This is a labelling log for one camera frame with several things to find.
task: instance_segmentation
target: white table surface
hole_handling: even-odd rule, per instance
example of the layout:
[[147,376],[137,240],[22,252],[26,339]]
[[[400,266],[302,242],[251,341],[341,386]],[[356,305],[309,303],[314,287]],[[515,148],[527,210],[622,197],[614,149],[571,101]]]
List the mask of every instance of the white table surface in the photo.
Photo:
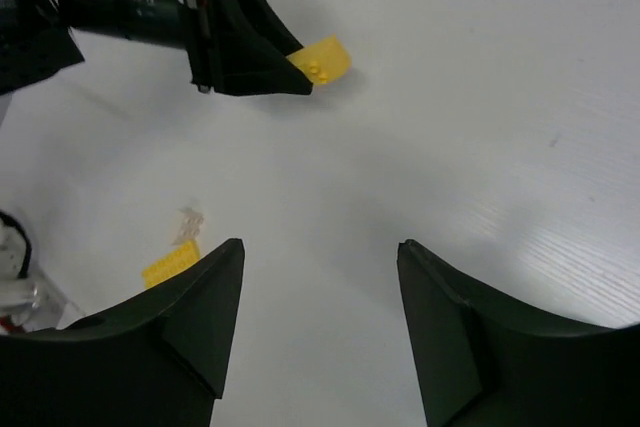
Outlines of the white table surface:
[[203,96],[186,54],[78,34],[16,94],[0,205],[95,312],[177,210],[247,249],[217,427],[424,426],[395,257],[416,238],[542,308],[640,320],[640,0],[269,0],[354,59],[310,98]]

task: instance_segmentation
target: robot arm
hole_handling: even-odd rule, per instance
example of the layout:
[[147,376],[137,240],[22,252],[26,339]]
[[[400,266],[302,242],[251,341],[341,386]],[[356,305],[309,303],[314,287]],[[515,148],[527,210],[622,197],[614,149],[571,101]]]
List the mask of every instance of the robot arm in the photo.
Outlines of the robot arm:
[[0,95],[84,58],[78,29],[186,50],[200,92],[308,95],[302,45],[266,0],[0,0]]

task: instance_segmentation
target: yellow lego brick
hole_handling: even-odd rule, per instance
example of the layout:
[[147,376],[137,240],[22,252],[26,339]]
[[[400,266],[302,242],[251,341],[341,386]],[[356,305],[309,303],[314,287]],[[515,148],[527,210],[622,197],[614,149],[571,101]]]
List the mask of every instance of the yellow lego brick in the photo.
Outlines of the yellow lego brick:
[[319,85],[339,79],[351,67],[351,56],[335,35],[294,52],[287,59]]
[[147,289],[184,272],[200,260],[200,249],[195,240],[189,240],[176,250],[142,271]]

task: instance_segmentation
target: lego stud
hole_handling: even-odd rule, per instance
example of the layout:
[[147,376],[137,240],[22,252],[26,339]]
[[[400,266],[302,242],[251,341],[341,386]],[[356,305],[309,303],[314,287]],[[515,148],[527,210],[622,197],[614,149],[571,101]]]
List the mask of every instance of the lego stud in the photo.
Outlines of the lego stud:
[[311,82],[321,85],[339,79],[351,67],[351,57],[335,35],[294,52],[287,59]]
[[173,245],[182,245],[189,240],[195,240],[200,235],[200,229],[204,223],[204,215],[191,207],[181,209],[180,212],[184,217]]

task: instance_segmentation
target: black plastic part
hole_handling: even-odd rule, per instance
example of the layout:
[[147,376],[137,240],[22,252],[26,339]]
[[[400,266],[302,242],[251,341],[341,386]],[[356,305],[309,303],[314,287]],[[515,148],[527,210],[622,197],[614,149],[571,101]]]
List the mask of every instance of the black plastic part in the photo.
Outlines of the black plastic part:
[[429,427],[635,425],[640,325],[532,307],[400,246],[400,287]]
[[96,34],[184,49],[178,0],[60,0],[63,19]]
[[309,95],[286,59],[302,45],[266,0],[185,0],[182,20],[193,83],[228,95]]
[[222,396],[244,249],[64,331],[0,337],[2,425],[208,427]]
[[51,0],[0,0],[0,95],[83,61]]

